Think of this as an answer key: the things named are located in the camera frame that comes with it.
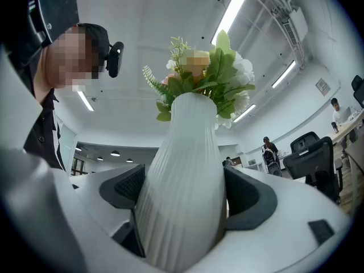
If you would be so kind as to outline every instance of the chair armrest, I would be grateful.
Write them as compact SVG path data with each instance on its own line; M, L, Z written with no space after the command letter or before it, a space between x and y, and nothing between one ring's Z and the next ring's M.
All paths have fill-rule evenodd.
M336 171L342 169L342 160L341 159L335 159L334 163L335 163Z
M339 174L339 189L340 189L340 191L342 191L342 172L341 172L342 160L341 159L335 159L334 163L335 163L336 171L338 171L338 174Z

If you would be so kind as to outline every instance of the white flower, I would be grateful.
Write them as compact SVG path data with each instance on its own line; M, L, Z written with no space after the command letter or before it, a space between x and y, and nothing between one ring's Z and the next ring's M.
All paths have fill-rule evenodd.
M243 59L238 52L236 52L233 67L238 70L234 78L239 81L240 85L246 85L254 81L255 76L252 63L249 60Z
M235 111L243 112L249 104L249 95L247 91L239 93L234 101Z
M173 61L173 60L168 60L168 63L166 65L166 68L167 69L171 69L172 71L175 70L175 67L176 67L176 62Z
M224 125L226 128L231 128L231 123L236 117L235 113L231 113L231 118L222 118L220 115L216 117L215 129L217 130L218 125Z

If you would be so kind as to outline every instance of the black chair back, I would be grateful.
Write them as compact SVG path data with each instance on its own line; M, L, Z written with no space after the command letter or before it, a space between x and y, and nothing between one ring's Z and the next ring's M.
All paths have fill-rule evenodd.
M364 84L354 91L354 98L359 102L360 106L364 108Z
M293 179L306 177L307 184L316 186L323 194L337 201L340 188L333 162L333 144L328 136L308 146L305 151L283 159L283 164Z
M306 150L310 145L316 143L320 138L313 131L306 133L291 143L292 153Z
M351 87L354 91L358 90L359 87L363 84L363 79L361 79L358 75L351 82Z

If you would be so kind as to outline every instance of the white vase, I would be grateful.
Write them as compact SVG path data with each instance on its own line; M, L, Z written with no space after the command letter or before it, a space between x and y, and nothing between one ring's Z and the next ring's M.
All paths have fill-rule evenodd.
M139 195L136 223L146 259L168 272L183 272L197 263L224 226L225 181L215 121L210 98L178 96Z

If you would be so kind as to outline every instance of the person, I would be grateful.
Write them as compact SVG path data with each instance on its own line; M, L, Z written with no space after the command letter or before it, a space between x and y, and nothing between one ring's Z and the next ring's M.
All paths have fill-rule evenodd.
M54 112L54 89L85 85L98 78L109 53L107 31L96 24L78 24L37 53L29 65L17 72L43 107L24 145L25 152L40 156L51 168L65 170L60 155L60 131Z
M344 123L348 118L345 115L346 109L347 107L344 105L339 105L339 102L337 101L336 98L332 98L331 99L331 104L334 107L335 111L332 115L332 121L336 122L337 125L340 125L342 123ZM356 138L356 134L355 131L352 130L349 134L349 139L352 143L355 142L355 138ZM345 149L348 147L348 144L346 142L346 137L347 134L344 136L344 138L340 141L341 147L342 147L342 158L347 157L348 155L345 152Z
M230 159L230 157L226 157L227 164L230 166L235 166L234 162Z
M275 146L275 144L271 143L269 141L269 138L267 136L265 136L263 138L263 142L264 142L264 145L262 147L262 152L265 152L265 150L267 148L269 148L275 155L275 159L276 159L276 162L278 163L278 165L280 166L280 163L279 163L279 158L278 158L278 149L277 147Z

